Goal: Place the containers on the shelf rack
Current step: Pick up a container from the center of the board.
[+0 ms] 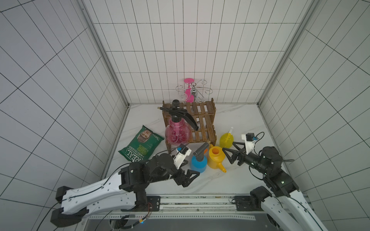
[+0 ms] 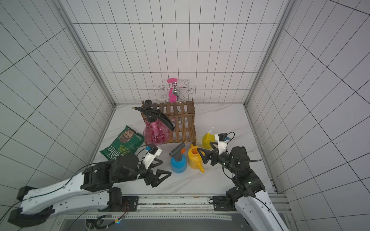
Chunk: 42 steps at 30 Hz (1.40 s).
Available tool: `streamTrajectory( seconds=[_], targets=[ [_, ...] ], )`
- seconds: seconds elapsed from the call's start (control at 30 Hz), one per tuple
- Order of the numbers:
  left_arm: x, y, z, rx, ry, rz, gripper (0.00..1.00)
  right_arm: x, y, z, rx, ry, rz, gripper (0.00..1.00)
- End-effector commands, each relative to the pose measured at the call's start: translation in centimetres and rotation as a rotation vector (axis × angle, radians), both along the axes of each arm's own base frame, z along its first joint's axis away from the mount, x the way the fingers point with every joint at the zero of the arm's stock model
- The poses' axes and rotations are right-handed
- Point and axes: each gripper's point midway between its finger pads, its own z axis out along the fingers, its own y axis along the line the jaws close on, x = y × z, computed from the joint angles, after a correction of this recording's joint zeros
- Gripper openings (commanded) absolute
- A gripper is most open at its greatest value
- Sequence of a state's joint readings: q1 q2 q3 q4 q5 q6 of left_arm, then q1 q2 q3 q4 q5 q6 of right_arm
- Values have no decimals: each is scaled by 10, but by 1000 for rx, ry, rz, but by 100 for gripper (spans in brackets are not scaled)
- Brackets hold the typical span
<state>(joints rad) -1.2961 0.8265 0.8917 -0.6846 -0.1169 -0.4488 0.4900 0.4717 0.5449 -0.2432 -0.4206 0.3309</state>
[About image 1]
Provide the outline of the blue spray bottle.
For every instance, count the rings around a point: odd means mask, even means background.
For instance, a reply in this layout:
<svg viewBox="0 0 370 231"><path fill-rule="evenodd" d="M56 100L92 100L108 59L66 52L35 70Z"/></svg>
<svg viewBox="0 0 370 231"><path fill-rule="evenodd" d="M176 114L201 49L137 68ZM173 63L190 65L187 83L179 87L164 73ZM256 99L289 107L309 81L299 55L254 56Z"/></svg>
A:
<svg viewBox="0 0 370 231"><path fill-rule="evenodd" d="M190 169L197 171L199 173L203 173L207 167L207 157L205 157L205 153L208 151L210 143L207 141L203 143L194 153L190 163Z"/></svg>

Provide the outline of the yellow-green spray bottle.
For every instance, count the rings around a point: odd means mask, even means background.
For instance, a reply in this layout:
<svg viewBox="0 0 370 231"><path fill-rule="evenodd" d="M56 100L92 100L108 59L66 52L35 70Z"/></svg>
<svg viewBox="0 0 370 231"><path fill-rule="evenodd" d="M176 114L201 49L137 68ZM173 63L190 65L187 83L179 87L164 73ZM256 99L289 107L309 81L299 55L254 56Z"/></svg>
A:
<svg viewBox="0 0 370 231"><path fill-rule="evenodd" d="M230 130L223 134L220 138L220 147L221 148L231 148L234 142L234 137L232 134L233 127L230 128Z"/></svg>

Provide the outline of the yellow watering can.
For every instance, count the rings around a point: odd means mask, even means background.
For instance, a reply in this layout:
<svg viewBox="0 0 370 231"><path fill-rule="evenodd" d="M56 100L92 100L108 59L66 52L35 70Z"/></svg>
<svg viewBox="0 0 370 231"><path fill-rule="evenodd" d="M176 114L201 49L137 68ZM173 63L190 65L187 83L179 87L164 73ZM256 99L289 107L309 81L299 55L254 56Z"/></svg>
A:
<svg viewBox="0 0 370 231"><path fill-rule="evenodd" d="M226 158L225 153L223 152L222 148L219 146L213 146L209 149L209 154L207 157L207 165L212 169L219 169L223 173L227 173L225 167L223 166L222 162Z"/></svg>

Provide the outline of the pink pressure sprayer bottle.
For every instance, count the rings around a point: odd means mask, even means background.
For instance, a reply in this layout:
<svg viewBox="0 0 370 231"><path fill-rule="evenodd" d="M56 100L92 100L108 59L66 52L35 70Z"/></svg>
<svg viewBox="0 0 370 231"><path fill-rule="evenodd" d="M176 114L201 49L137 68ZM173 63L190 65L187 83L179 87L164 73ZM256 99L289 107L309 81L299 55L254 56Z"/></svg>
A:
<svg viewBox="0 0 370 231"><path fill-rule="evenodd" d="M199 127L193 116L183 108L180 108L179 100L173 100L171 107L158 107L163 112L168 112L171 116L165 130L167 143L179 146L189 144L192 130L198 131Z"/></svg>

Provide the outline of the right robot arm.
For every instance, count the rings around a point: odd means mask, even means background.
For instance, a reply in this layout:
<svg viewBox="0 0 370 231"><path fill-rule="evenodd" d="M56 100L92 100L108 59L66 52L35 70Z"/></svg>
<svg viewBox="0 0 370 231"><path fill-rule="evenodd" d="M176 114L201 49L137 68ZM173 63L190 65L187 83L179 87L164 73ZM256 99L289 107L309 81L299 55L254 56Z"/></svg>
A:
<svg viewBox="0 0 370 231"><path fill-rule="evenodd" d="M261 173L265 186L250 192L250 205L261 209L284 231L325 231L327 228L308 204L293 178L282 168L283 158L273 146L253 152L254 142L234 142L223 148L230 164L247 164Z"/></svg>

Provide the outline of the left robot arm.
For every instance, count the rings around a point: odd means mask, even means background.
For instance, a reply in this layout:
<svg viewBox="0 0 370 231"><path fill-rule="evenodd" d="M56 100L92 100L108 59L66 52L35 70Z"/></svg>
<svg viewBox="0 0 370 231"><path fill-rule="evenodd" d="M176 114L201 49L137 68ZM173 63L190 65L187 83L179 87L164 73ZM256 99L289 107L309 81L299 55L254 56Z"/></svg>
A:
<svg viewBox="0 0 370 231"><path fill-rule="evenodd" d="M181 169L185 157L180 153L176 157L179 161L164 153L124 165L107 179L79 189L58 188L55 198L61 207L52 212L51 223L64 228L100 212L151 210L154 204L148 201L145 191L151 183L174 180L188 187L200 175L198 171Z"/></svg>

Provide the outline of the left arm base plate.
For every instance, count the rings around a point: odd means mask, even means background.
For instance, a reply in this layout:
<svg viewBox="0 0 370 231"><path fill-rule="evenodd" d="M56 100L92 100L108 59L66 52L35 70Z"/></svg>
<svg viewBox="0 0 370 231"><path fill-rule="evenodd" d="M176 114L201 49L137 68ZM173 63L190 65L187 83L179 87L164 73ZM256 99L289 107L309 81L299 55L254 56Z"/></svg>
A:
<svg viewBox="0 0 370 231"><path fill-rule="evenodd" d="M135 206L132 209L121 209L122 212L157 212L160 210L161 197L160 196L145 196L139 197Z"/></svg>

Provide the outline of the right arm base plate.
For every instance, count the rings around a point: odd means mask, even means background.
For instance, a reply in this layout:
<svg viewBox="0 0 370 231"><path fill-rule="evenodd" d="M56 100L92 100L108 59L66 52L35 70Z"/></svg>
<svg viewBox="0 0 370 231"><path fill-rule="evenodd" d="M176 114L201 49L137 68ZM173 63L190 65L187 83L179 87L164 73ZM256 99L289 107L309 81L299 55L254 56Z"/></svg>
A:
<svg viewBox="0 0 370 231"><path fill-rule="evenodd" d="M272 196L247 195L235 196L231 203L236 206L237 211L263 211L261 205L267 198Z"/></svg>

